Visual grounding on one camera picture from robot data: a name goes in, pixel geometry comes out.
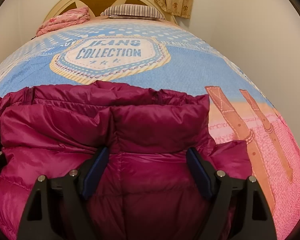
brown strap print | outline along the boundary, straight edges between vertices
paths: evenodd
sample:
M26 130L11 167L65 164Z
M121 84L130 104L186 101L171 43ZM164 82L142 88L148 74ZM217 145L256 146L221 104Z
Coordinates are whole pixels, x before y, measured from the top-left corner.
M247 141L248 155L251 161L252 170L258 179L263 193L265 194L271 213L273 213L274 197L271 191L269 178L264 166L262 155L254 139L253 131L249 130L246 123L231 105L220 87L207 86L205 89L215 106L221 112L223 118L234 131L236 139Z
M261 122L263 124L263 127L265 128L266 132L269 134L269 137L271 138L271 140L274 144L274 147L277 150L277 153L278 153L279 159L281 161L281 164L282 164L282 166L283 166L283 168L286 171L286 174L288 176L288 180L289 180L290 183L292 183L292 169L290 168L289 163L288 163L286 157L284 156L284 152L281 148L278 137L274 132L273 125L269 122L269 120L266 118L266 116L262 113L262 111L260 110L257 102L249 94L249 92L247 90L241 90L241 89L240 89L240 92L244 96L244 98L247 100L247 102L249 103L249 105L251 106L251 108L253 109L255 114L261 120Z

bed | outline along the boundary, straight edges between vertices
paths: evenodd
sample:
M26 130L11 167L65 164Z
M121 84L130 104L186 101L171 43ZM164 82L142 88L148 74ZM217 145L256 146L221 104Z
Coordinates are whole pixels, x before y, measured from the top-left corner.
M124 3L156 7L166 21L98 19L107 7ZM278 239L285 239L300 219L300 150L263 93L154 0L61 0L45 20L82 6L89 7L91 21L37 37L0 64L0 96L26 86L96 80L209 94L210 134L218 144L247 141Z

printed label patch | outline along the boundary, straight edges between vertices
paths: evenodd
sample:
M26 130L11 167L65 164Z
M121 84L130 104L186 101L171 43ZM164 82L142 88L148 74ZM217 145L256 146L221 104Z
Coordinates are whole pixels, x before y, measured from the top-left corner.
M166 47L150 37L92 37L56 54L50 69L76 82L90 84L157 68L170 58Z

blue gripper pad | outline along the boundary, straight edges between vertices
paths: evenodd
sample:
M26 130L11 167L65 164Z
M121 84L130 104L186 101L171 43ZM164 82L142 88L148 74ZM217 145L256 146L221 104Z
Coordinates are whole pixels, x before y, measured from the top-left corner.
M216 194L216 178L214 177L213 166L204 161L195 148L188 149L186 161L199 193L202 197L211 199Z
M101 176L109 162L109 150L104 147L99 153L98 157L94 160L91 168L83 180L83 188L81 196L87 200L96 191Z

puffer jacket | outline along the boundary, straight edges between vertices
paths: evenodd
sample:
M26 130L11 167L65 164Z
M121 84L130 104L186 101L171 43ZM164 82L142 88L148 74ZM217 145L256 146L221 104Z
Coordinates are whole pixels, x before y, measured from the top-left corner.
M108 166L87 204L103 239L192 239L209 203L187 168L186 150L196 147L231 177L252 173L246 142L216 145L208 113L208 95L110 82L7 94L0 98L0 137L8 162L0 174L1 231L16 239L39 175L64 176L107 146Z

